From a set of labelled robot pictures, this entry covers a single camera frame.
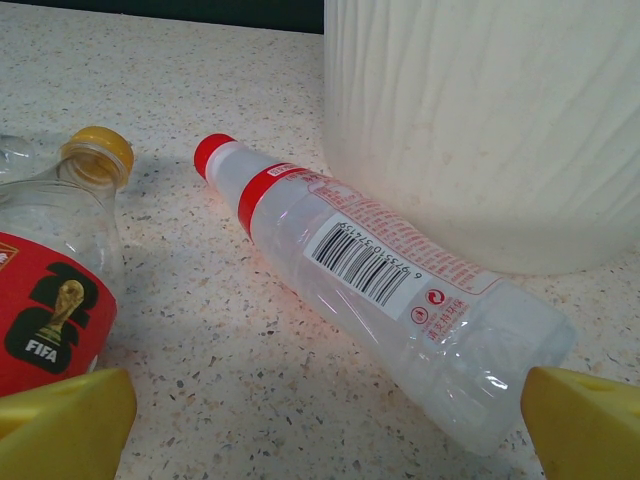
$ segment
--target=white cylinder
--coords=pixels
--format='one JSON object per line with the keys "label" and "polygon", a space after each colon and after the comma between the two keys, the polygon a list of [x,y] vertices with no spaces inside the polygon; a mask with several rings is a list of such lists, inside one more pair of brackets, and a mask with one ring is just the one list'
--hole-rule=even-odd
{"label": "white cylinder", "polygon": [[640,240],[640,2],[327,0],[335,176],[493,270]]}

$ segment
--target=granite countertop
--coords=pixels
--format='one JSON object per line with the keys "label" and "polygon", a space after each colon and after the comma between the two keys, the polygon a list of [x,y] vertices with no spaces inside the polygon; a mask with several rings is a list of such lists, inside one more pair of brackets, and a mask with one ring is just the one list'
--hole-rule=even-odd
{"label": "granite countertop", "polygon": [[[524,424],[488,458],[440,433],[346,335],[270,272],[193,169],[215,131],[317,170],[322,37],[0,4],[0,131],[43,163],[111,127],[138,155],[116,218],[127,293],[101,366],[138,416],[121,479],[543,478]],[[564,366],[640,383],[640,252],[514,280],[568,314]]]}

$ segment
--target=bottle label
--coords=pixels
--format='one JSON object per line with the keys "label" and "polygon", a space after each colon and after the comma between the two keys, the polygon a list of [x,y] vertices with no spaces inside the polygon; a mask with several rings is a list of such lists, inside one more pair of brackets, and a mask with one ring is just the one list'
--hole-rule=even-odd
{"label": "bottle label", "polygon": [[91,272],[45,246],[0,232],[0,396],[87,373],[116,317]]}
{"label": "bottle label", "polygon": [[315,177],[309,191],[339,213],[312,236],[304,255],[433,344],[458,328],[471,305],[501,281],[341,182]]}

